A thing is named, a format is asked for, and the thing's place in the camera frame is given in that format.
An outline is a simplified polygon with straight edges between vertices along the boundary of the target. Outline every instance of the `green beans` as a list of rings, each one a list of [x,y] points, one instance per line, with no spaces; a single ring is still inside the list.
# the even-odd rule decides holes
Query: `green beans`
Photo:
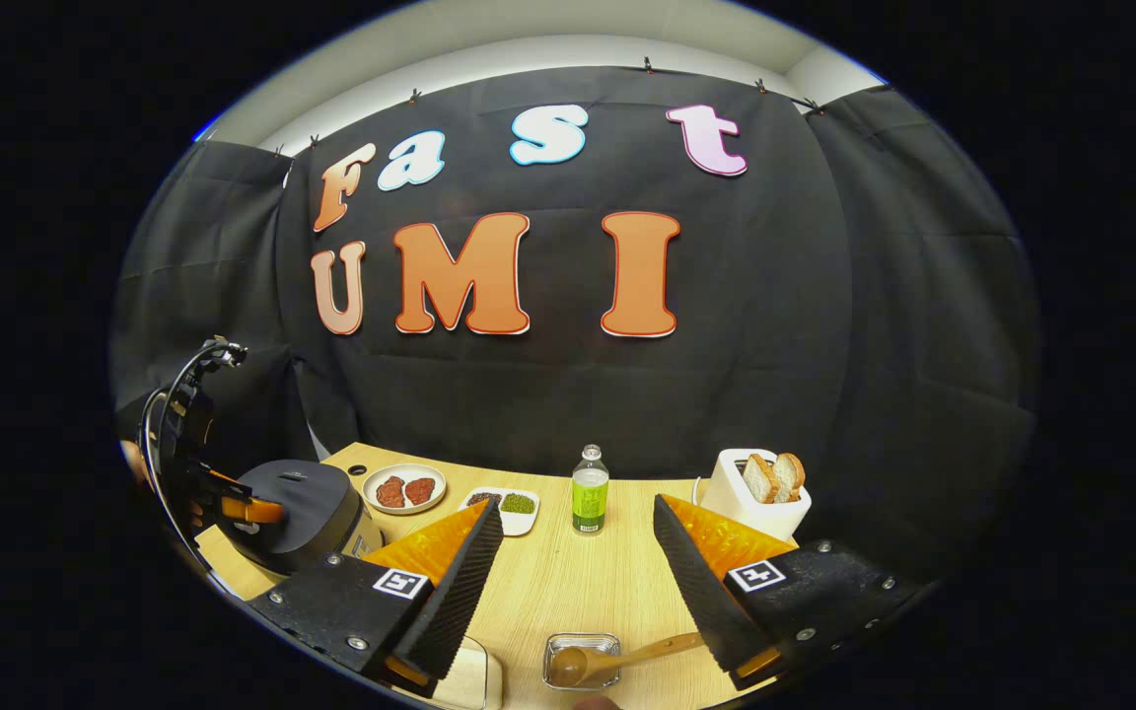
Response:
[[[509,493],[502,499],[501,509],[506,512],[532,512],[534,509],[533,499],[528,495]]]

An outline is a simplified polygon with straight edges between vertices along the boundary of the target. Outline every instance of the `black fabric curtain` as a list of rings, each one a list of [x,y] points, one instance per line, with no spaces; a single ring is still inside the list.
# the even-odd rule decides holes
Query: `black fabric curtain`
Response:
[[[518,166],[524,109],[586,108],[586,148]],[[735,122],[735,178],[691,162],[669,108]],[[801,112],[734,82],[617,67],[525,72],[424,95],[294,159],[197,144],[141,222],[117,292],[123,431],[206,337],[251,348],[206,381],[212,448],[236,474],[352,441],[478,467],[568,475],[599,444],[616,477],[712,473],[729,448],[792,451],[815,495],[803,538],[833,536],[933,579],[987,525],[1034,427],[1037,316],[1009,215],[964,153],[889,89]],[[445,134],[445,167],[392,192],[393,145]],[[348,214],[312,233],[321,172],[366,143]],[[675,217],[677,328],[618,339],[605,215]],[[492,212],[521,212],[518,336],[460,324],[407,335],[396,229],[432,222],[458,257]],[[365,315],[321,325],[310,257],[361,240]],[[333,266],[335,304],[346,307]],[[463,314],[470,310],[470,295]]]
[[[240,368],[206,376],[217,407],[208,459],[241,475],[272,459],[316,459],[284,337],[274,228],[290,158],[207,141],[177,162],[145,209],[111,324],[117,431],[134,440],[149,392],[170,386],[214,335],[247,345]]]
[[[825,110],[805,120],[847,225],[853,328],[802,534],[929,579],[1006,503],[1035,426],[1033,278],[993,189],[919,108],[871,89]]]
[[[586,108],[586,147],[571,160],[519,166],[511,124],[524,109]],[[693,165],[671,108],[707,103],[736,122],[727,148],[749,161],[738,178]],[[389,150],[419,131],[445,134],[441,174],[385,192]],[[311,231],[321,174],[366,143],[348,211]],[[601,220],[617,211],[675,217],[659,339],[605,333],[617,257]],[[451,254],[484,215],[531,220],[519,242],[518,336],[460,324],[406,335],[396,229],[432,222]],[[319,323],[310,257],[365,242],[365,315],[337,336]],[[849,251],[833,176],[792,102],[712,77],[626,68],[545,69],[452,86],[365,117],[296,157],[278,233],[278,283],[289,340],[337,377],[302,382],[307,408],[334,421],[343,392],[359,428],[323,432],[329,450],[356,438],[429,458],[567,476],[599,444],[616,477],[694,477],[741,445],[797,451],[820,470],[849,351]],[[346,304],[340,261],[333,292]],[[465,314],[470,301],[465,306]]]

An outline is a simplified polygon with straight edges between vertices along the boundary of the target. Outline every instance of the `white wall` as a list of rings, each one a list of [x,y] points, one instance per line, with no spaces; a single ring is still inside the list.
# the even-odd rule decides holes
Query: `white wall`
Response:
[[[802,94],[802,90],[790,84],[779,73],[668,41],[604,34],[532,36],[461,49],[389,72],[302,114],[258,147],[274,150],[283,144],[284,153],[295,156],[310,144],[310,135],[328,135],[359,118],[407,101],[411,89],[428,94],[469,81],[554,67],[640,67],[643,66],[643,57],[651,57],[651,66],[657,70],[693,72],[737,81],[747,86],[760,78],[766,82],[767,90],[787,95]],[[215,130],[204,139],[222,140],[220,126],[215,126]]]
[[[803,56],[796,66],[788,69],[786,80],[794,87],[795,98],[813,99],[817,103],[829,103],[841,95],[883,85],[855,60],[825,44]]]

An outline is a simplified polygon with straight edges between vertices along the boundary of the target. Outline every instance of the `toast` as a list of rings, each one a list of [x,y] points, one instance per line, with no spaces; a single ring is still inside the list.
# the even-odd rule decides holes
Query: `toast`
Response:
[[[758,503],[794,503],[801,499],[803,467],[794,453],[783,453],[771,466],[757,453],[744,465],[744,485]]]

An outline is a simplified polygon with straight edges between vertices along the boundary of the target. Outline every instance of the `plate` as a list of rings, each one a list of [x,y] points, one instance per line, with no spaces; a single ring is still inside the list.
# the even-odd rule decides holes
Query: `plate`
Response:
[[[432,490],[432,498],[424,500],[423,503],[407,504],[404,508],[389,508],[387,504],[379,504],[379,500],[375,498],[375,490],[384,485],[384,482],[389,481],[391,476],[398,476],[408,484],[415,479],[433,479],[437,482],[437,486]],[[401,486],[401,494],[406,494],[404,485]],[[398,463],[395,467],[379,468],[378,471],[366,476],[366,481],[362,482],[362,498],[366,499],[366,504],[375,508],[376,511],[389,512],[391,516],[409,516],[411,512],[427,511],[433,504],[441,503],[441,499],[444,496],[445,476],[442,476],[436,468],[425,467],[423,463]]]
[[[470,496],[477,493],[496,493],[501,496],[506,496],[508,493],[519,493],[520,495],[533,499],[533,511],[532,512],[507,512],[502,511],[501,502],[499,502],[499,513],[502,517],[502,534],[506,536],[515,536],[518,534],[526,534],[528,531],[533,529],[533,521],[537,520],[537,511],[542,509],[542,500],[537,498],[536,493],[532,490],[515,490],[515,488],[491,488],[490,486],[479,486],[479,488],[473,488],[467,492],[463,500],[459,503],[459,509],[467,508],[467,501]]]

